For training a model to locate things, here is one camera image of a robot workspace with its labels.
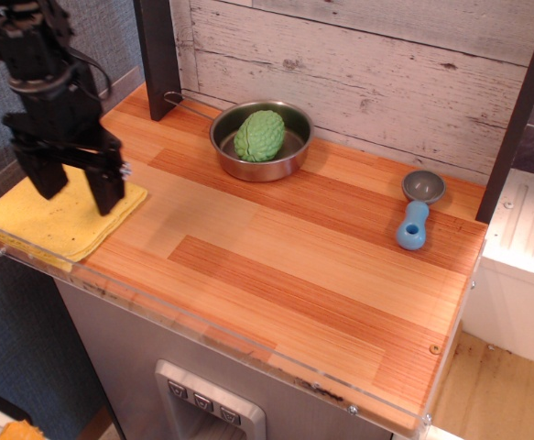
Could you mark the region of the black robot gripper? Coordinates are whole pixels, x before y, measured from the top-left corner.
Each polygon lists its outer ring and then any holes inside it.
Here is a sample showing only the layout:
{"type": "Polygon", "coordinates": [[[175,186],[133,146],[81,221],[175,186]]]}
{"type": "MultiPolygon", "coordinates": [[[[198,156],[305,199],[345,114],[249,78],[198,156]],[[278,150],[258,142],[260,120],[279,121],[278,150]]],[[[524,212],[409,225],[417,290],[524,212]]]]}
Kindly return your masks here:
{"type": "Polygon", "coordinates": [[[17,161],[45,199],[68,183],[63,165],[84,170],[98,212],[108,215],[125,197],[129,171],[118,137],[102,123],[103,104],[91,68],[73,63],[64,73],[42,81],[13,80],[24,106],[4,123],[12,131],[17,161]]]}

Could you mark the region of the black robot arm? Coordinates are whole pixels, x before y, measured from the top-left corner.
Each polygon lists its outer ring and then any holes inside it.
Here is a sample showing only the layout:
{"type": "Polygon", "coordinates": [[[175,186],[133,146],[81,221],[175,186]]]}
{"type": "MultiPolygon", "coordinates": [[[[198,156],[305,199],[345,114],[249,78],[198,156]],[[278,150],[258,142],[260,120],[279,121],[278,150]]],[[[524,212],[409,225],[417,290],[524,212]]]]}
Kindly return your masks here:
{"type": "Polygon", "coordinates": [[[101,125],[97,62],[71,46],[68,13],[55,1],[0,1],[0,61],[24,110],[7,113],[19,165],[51,199],[67,184],[65,166],[84,171],[100,215],[125,196],[129,169],[121,142],[101,125]]]}

